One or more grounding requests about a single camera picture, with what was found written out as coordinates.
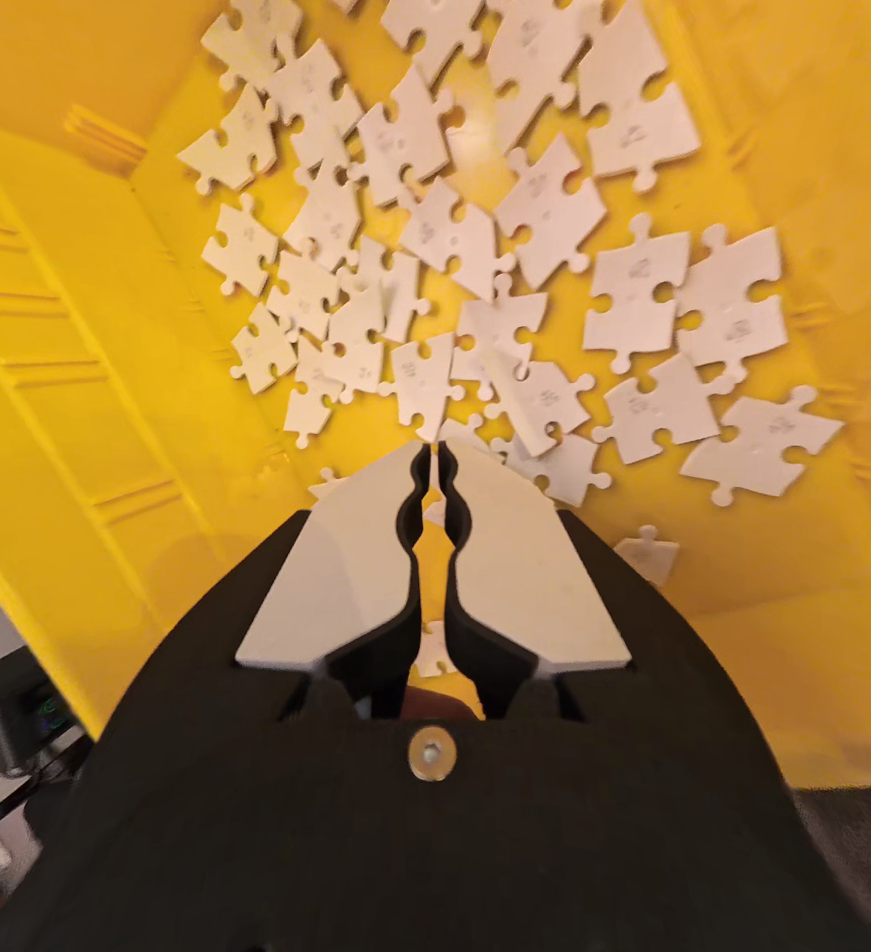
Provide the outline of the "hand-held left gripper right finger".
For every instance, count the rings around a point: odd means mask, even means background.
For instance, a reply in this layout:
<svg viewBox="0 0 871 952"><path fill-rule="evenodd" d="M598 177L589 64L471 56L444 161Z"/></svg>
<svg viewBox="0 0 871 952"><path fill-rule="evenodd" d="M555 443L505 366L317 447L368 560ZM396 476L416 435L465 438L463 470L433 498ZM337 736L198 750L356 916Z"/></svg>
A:
<svg viewBox="0 0 871 952"><path fill-rule="evenodd" d="M522 686L620 670L632 653L556 506L531 482L464 440L438 445L453 543L446 646L489 720Z"/></svg>

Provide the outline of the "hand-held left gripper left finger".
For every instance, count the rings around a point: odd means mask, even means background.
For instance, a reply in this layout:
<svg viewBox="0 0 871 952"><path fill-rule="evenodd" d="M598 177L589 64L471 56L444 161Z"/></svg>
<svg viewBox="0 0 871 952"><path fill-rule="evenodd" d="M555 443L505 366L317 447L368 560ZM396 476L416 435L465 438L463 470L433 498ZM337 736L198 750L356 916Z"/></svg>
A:
<svg viewBox="0 0 871 952"><path fill-rule="evenodd" d="M414 546L431 462L431 446L414 440L326 481L236 650L239 665L332 679L372 717L399 717L421 642Z"/></svg>

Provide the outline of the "pile of white puzzle pieces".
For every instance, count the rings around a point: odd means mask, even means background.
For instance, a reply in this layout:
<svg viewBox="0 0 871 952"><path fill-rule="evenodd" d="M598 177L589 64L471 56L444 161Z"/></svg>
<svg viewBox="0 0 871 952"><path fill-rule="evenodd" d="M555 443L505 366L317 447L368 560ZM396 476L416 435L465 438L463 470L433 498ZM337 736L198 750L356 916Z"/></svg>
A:
<svg viewBox="0 0 871 952"><path fill-rule="evenodd" d="M780 497L803 470L786 450L842 427L806 412L812 387L711 405L787 342L779 298L750 295L782 275L774 228L710 227L691 265L690 233L642 212L630 244L584 252L608 213L593 179L648 193L701 146L676 83L643 94L668 63L642 2L387 2L399 50L423 45L369 109L323 39L299 51L296 3L230 5L201 45L239 97L178 159L239 197L201 257L254 298L232 377L257 395L295 374L297 448L356 394L394 396L419 442L466 441L578 507L611 486L599 446L631 466L666 432L729 506Z"/></svg>

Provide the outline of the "yellow plastic bin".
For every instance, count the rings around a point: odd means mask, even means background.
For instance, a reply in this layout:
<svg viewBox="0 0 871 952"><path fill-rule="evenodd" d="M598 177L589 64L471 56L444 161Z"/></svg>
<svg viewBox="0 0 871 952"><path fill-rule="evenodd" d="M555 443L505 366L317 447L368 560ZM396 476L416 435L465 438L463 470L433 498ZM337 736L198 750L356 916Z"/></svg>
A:
<svg viewBox="0 0 871 952"><path fill-rule="evenodd" d="M418 441L394 396L359 392L312 445L283 430L294 373L260 394L230 374L254 308L202 253L221 204L178 154L232 109L201 37L231 2L0 2L0 604L77 714L101 732L132 677L198 598L299 508ZM411 55L387 2L294 2L361 105ZM598 447L573 511L609 545L672 563L661 589L714 651L801 789L871 786L871 2L642 2L701 139L633 174L594 178L608 213L584 252L715 225L774 228L786 344L752 356L742 396L812 387L842 427L780 497L682 474L697 444L626 466Z"/></svg>

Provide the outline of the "black electronics box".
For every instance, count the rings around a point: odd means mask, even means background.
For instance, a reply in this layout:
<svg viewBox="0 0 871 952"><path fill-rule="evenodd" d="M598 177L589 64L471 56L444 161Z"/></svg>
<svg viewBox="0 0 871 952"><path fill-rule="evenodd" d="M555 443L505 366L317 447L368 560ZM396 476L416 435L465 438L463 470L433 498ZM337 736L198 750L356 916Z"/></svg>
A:
<svg viewBox="0 0 871 952"><path fill-rule="evenodd" d="M27 647L0 658L0 775L35 774L52 744L80 721Z"/></svg>

